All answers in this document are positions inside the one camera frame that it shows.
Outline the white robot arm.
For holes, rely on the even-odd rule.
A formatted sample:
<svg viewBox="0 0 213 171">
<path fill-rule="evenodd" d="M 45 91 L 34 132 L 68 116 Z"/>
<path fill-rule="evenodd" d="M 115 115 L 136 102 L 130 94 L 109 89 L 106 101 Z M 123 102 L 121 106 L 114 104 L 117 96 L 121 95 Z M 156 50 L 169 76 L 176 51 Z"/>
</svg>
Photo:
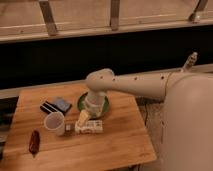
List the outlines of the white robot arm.
<svg viewBox="0 0 213 171">
<path fill-rule="evenodd" d="M 189 71 L 117 76 L 101 69 L 86 77 L 79 103 L 94 118 L 109 91 L 162 101 L 162 171 L 213 171 L 213 74 Z"/>
</svg>

